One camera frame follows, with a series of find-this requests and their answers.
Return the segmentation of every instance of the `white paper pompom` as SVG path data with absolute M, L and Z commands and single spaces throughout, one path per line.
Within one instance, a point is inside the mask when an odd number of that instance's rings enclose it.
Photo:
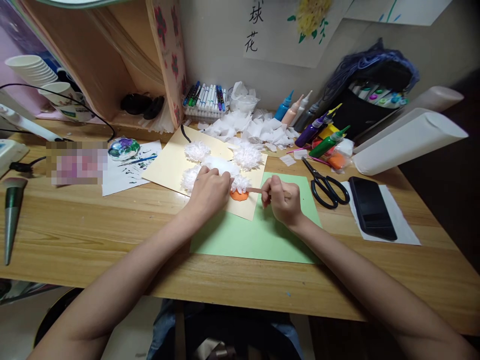
M 233 150 L 233 161 L 243 170 L 258 169 L 262 162 L 262 153 L 249 142 L 243 142 Z
M 185 145 L 185 156 L 187 160 L 198 163 L 203 161 L 210 154 L 210 148 L 203 141 L 193 141 Z
M 195 180 L 197 179 L 201 168 L 202 166 L 197 164 L 194 167 L 189 168 L 183 172 L 180 185 L 183 190 L 186 190 L 187 194 L 192 193 L 195 185 Z
M 211 169 L 218 169 L 218 174 L 222 175 L 224 172 L 228 171 L 232 178 L 235 178 L 237 175 L 240 175 L 240 168 L 233 163 L 233 161 L 225 160 L 222 157 L 217 156 L 207 156 L 204 161 L 201 163 L 202 166 L 206 166 Z
M 235 176 L 234 179 L 235 180 L 233 180 L 233 183 L 231 184 L 231 189 L 230 189 L 230 191 L 232 192 L 237 190 L 240 194 L 243 194 L 247 191 L 247 188 L 252 186 L 252 183 L 250 183 L 250 179 L 240 174 Z

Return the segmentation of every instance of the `hand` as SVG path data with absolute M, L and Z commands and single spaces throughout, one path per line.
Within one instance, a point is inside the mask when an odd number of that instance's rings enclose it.
M 291 194 L 286 198 L 284 191 Z M 300 188 L 295 183 L 283 182 L 277 175 L 261 187 L 261 202 L 265 209 L 271 205 L 275 218 L 286 226 L 295 225 L 304 216 L 300 206 Z
M 233 182 L 228 171 L 219 176 L 217 168 L 209 170 L 202 166 L 185 208 L 196 217 L 196 221 L 204 224 L 225 206 Z

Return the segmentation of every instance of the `smartphone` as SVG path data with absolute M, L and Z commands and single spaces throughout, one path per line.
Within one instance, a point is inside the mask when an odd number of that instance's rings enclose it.
M 363 232 L 385 240 L 397 240 L 379 185 L 356 176 L 349 178 L 348 182 Z

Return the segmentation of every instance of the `green card stock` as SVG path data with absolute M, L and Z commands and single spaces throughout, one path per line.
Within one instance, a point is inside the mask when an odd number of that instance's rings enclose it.
M 308 179 L 304 176 L 275 175 L 300 187 L 303 213 L 322 226 Z M 271 172 L 265 172 L 262 184 L 271 176 Z M 193 237 L 190 252 L 303 264 L 320 262 L 302 240 L 275 219 L 271 206 L 262 209 L 260 194 L 251 193 L 250 196 L 258 196 L 253 221 L 221 211 Z

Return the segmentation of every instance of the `orange paint bottle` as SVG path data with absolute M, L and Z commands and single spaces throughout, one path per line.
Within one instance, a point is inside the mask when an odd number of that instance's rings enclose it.
M 292 122 L 292 120 L 295 119 L 295 116 L 297 116 L 297 112 L 300 109 L 300 104 L 303 98 L 304 98 L 304 95 L 302 94 L 298 99 L 298 101 L 294 102 L 291 108 L 288 109 L 285 116 L 281 120 L 282 124 L 286 124 L 287 127 L 290 126 L 290 123 Z

